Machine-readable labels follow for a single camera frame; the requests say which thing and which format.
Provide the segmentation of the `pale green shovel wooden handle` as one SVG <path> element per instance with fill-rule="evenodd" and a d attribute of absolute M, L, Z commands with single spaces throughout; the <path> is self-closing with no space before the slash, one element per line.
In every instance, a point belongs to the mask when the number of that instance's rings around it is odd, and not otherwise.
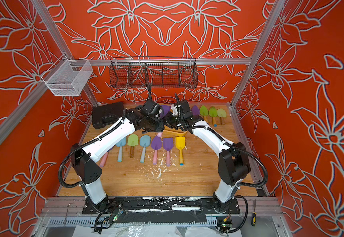
<path fill-rule="evenodd" d="M 221 125 L 225 125 L 225 119 L 227 118 L 227 113 L 224 109 L 217 109 L 217 116 L 220 118 Z"/>

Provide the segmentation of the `purple pointed shovel pink handle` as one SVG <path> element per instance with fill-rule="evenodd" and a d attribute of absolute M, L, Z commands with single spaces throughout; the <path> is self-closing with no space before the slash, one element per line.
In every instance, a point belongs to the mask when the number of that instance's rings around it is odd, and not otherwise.
<path fill-rule="evenodd" d="M 153 164 L 157 164 L 158 160 L 158 150 L 162 147 L 162 132 L 157 133 L 157 135 L 153 138 L 151 147 L 154 150 L 154 156 L 153 156 Z"/>

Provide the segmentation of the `green shovel yellow handle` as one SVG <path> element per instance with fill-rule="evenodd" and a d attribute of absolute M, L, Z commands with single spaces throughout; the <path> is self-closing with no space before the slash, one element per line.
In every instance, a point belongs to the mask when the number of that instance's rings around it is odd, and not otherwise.
<path fill-rule="evenodd" d="M 199 109 L 200 116 L 204 119 L 204 121 L 208 122 L 208 115 L 209 111 L 205 105 L 202 105 Z"/>
<path fill-rule="evenodd" d="M 217 127 L 217 121 L 216 121 L 216 118 L 217 118 L 217 109 L 212 106 L 210 109 L 209 109 L 209 115 L 211 116 L 212 118 L 212 123 L 213 123 L 213 126 L 214 127 Z"/>

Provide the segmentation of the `light blue shovel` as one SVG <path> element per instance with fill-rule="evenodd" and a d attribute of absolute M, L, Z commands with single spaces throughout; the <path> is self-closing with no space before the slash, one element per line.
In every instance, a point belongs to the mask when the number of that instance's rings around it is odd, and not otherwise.
<path fill-rule="evenodd" d="M 120 163 L 123 158 L 123 147 L 126 145 L 126 137 L 117 142 L 116 146 L 119 148 L 117 161 Z"/>
<path fill-rule="evenodd" d="M 142 146 L 142 153 L 141 153 L 141 157 L 140 157 L 140 163 L 144 163 L 145 161 L 145 152 L 146 152 L 146 148 L 150 145 L 151 143 L 151 137 L 149 135 L 143 135 L 140 138 L 140 146 Z"/>

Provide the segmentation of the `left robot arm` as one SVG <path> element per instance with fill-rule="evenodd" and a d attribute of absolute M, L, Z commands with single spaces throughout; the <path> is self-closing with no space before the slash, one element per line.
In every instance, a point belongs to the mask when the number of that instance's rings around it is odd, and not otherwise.
<path fill-rule="evenodd" d="M 64 188 L 81 187 L 87 202 L 96 213 L 109 214 L 115 209 L 114 203 L 108 199 L 101 183 L 102 169 L 97 165 L 103 155 L 120 140 L 137 130 L 147 132 L 162 132 L 164 109 L 151 96 L 152 85 L 148 84 L 146 102 L 132 109 L 124 109 L 118 120 L 93 140 L 82 145 L 74 145 L 71 152 L 64 158 L 58 169 L 58 181 Z M 68 184 L 63 178 L 63 169 L 68 161 L 79 175 L 81 181 Z"/>

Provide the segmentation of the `purple square shovel pink handle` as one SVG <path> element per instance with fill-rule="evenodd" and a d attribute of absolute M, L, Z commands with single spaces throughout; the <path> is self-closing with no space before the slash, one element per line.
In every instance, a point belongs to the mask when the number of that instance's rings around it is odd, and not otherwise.
<path fill-rule="evenodd" d="M 161 118 L 164 118 L 168 112 L 171 111 L 171 106 L 170 105 L 161 105 L 163 111 L 162 111 L 162 114 L 161 114 Z"/>

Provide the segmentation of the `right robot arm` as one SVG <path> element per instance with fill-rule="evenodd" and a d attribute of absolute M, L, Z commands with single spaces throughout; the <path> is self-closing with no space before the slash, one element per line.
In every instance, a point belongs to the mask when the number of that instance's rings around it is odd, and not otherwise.
<path fill-rule="evenodd" d="M 268 181 L 268 172 L 265 165 L 252 153 L 245 150 L 242 143 L 233 143 L 215 131 L 200 115 L 194 115 L 189 103 L 180 101 L 176 97 L 176 103 L 168 109 L 162 108 L 164 125 L 171 129 L 188 131 L 200 138 L 218 156 L 218 174 L 220 184 L 213 193 L 214 210 L 220 214 L 230 211 L 233 200 L 241 198 L 245 202 L 245 214 L 242 222 L 236 228 L 228 228 L 220 225 L 217 230 L 221 233 L 234 233 L 239 231 L 246 223 L 248 217 L 248 203 L 244 196 L 236 195 L 242 186 L 262 187 Z M 249 159 L 253 159 L 263 171 L 263 179 L 258 183 L 247 183 L 243 180 L 251 172 Z"/>

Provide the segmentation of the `purple scoop shovel pink handle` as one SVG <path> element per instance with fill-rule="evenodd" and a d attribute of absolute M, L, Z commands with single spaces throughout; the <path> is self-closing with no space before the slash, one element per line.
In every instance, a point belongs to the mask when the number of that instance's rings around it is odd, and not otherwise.
<path fill-rule="evenodd" d="M 106 161 L 107 161 L 107 157 L 108 157 L 108 152 L 106 152 L 103 157 L 101 158 L 100 160 L 100 163 L 99 163 L 99 167 L 103 168 L 106 164 Z"/>

